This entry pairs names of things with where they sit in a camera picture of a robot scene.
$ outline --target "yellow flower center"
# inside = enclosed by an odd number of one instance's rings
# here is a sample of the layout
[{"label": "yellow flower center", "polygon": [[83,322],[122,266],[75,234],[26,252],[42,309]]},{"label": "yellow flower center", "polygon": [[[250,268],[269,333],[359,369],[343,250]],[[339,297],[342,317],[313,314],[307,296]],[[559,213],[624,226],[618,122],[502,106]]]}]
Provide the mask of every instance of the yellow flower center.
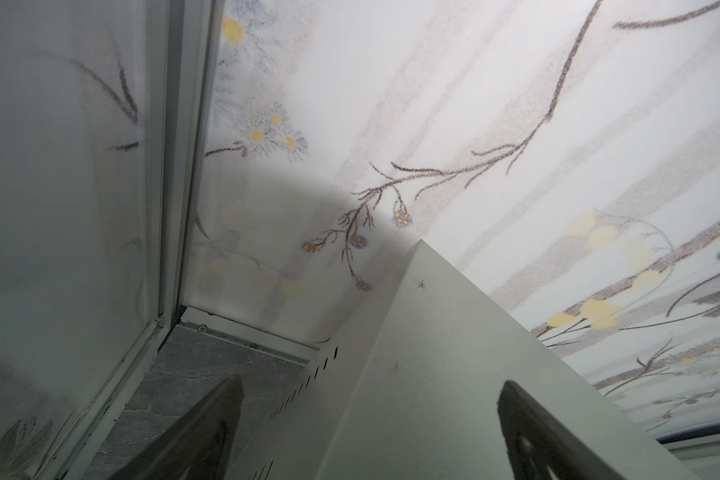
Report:
[{"label": "yellow flower center", "polygon": [[241,44],[243,37],[246,35],[242,31],[240,24],[235,22],[234,18],[230,17],[224,18],[221,31],[227,40],[235,44]]}]

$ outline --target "gray tile floor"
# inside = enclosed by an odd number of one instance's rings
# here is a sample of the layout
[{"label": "gray tile floor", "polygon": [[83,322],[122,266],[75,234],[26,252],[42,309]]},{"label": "gray tile floor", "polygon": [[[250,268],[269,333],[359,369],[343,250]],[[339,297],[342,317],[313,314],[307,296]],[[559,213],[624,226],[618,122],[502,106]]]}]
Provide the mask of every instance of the gray tile floor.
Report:
[{"label": "gray tile floor", "polygon": [[221,380],[239,373],[245,399],[230,466],[300,365],[177,326],[83,478],[103,480],[186,413]]}]

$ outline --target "floral wall panel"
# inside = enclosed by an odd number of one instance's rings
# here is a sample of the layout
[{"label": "floral wall panel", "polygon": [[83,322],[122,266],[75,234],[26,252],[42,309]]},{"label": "floral wall panel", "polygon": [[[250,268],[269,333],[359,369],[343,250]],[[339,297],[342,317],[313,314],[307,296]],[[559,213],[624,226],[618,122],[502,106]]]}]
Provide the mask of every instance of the floral wall panel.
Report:
[{"label": "floral wall panel", "polygon": [[423,238],[653,435],[720,422],[720,1],[224,15],[184,302],[319,345]]}]

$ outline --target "gray stone tile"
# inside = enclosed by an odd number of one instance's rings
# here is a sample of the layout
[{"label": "gray stone tile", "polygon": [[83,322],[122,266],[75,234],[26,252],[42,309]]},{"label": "gray stone tile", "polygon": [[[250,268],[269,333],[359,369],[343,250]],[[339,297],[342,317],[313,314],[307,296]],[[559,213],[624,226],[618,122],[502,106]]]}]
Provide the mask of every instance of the gray stone tile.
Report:
[{"label": "gray stone tile", "polygon": [[177,326],[88,467],[104,480],[137,456],[218,383],[235,373],[245,399],[230,465],[302,367]]}]

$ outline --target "glass panel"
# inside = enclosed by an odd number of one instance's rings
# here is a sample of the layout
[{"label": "glass panel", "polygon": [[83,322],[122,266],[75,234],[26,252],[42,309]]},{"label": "glass panel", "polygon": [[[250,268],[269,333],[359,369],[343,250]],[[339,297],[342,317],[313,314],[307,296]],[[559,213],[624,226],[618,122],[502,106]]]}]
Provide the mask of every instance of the glass panel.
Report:
[{"label": "glass panel", "polygon": [[145,6],[0,0],[0,478],[35,473],[147,321]]}]

